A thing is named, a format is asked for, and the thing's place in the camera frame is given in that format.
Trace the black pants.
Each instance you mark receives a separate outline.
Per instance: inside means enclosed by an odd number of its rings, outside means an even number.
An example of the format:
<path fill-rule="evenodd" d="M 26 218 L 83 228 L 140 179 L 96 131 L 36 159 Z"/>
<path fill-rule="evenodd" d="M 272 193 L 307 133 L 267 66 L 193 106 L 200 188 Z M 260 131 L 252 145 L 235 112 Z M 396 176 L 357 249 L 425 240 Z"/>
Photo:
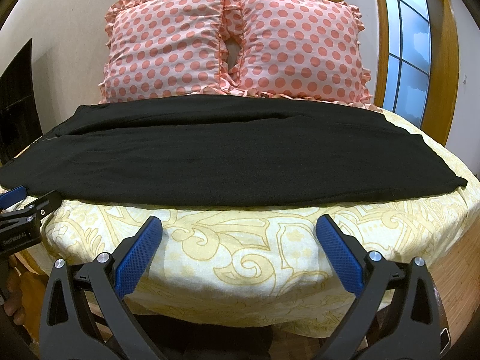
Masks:
<path fill-rule="evenodd" d="M 449 194 L 422 136 L 325 102 L 186 95 L 80 106 L 1 168 L 32 195 L 158 206 L 321 206 Z"/>

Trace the dark bedside cabinet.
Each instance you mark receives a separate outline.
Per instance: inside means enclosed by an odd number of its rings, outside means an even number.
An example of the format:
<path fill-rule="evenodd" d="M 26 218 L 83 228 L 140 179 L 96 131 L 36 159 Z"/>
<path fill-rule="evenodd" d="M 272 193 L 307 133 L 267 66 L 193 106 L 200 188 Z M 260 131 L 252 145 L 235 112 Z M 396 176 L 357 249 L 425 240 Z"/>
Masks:
<path fill-rule="evenodd" d="M 1 75 L 1 165 L 42 136 L 32 82 L 32 38 Z"/>

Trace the yellow floral bed sheet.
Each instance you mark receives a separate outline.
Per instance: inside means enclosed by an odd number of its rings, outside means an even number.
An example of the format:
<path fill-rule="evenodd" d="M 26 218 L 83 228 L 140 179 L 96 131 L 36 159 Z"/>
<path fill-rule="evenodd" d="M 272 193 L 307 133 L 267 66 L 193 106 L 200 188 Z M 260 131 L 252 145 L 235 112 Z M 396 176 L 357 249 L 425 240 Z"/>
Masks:
<path fill-rule="evenodd" d="M 406 262 L 434 263 L 479 217 L 479 180 L 442 145 L 390 112 L 393 125 L 422 136 L 467 185 L 451 193 L 389 202 L 314 206 L 194 206 L 70 200 L 49 217 L 43 245 L 31 252 L 50 269 L 55 258 L 85 263 L 110 252 L 150 216 L 163 240 L 136 292 L 138 314 L 164 314 L 194 323 L 279 328 L 326 337 L 353 297 L 347 293 L 314 235 L 330 215 L 368 250 Z"/>

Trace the left pink polka-dot pillow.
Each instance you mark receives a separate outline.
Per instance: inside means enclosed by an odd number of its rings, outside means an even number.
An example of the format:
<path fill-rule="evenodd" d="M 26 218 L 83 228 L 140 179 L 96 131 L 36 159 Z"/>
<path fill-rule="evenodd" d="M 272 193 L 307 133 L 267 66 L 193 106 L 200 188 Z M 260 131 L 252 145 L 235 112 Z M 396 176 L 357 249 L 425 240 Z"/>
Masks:
<path fill-rule="evenodd" d="M 104 103 L 233 87 L 225 44 L 226 0 L 119 0 L 106 20 Z"/>

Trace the pink polka-dot pillow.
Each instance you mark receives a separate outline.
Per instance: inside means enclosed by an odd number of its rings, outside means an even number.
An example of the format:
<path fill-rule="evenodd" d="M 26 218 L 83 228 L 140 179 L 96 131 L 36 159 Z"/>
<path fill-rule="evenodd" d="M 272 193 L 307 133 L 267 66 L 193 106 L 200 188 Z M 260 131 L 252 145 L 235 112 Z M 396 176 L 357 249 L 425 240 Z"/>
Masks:
<path fill-rule="evenodd" d="M 240 90 L 369 104 L 360 9 L 329 0 L 225 0 L 223 31 L 240 50 L 229 69 Z"/>
<path fill-rule="evenodd" d="M 106 20 L 104 103 L 233 87 L 225 44 L 226 0 L 119 0 Z"/>

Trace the wooden framed window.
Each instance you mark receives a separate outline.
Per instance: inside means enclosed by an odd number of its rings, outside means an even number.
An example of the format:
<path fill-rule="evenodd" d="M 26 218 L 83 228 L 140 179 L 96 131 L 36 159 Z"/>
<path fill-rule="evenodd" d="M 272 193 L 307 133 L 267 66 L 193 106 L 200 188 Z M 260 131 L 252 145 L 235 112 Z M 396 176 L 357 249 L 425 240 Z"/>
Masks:
<path fill-rule="evenodd" d="M 460 72 L 451 0 L 377 0 L 377 9 L 375 104 L 446 144 Z"/>

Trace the right pink polka-dot pillow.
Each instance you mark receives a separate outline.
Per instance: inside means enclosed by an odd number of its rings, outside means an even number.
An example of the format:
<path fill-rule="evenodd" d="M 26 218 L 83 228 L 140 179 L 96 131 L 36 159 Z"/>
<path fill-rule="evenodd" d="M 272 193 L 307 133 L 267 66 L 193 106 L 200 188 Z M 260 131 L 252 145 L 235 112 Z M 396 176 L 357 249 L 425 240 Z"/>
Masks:
<path fill-rule="evenodd" d="M 229 69 L 240 90 L 369 104 L 360 9 L 329 0 L 225 0 L 223 31 L 240 50 Z"/>

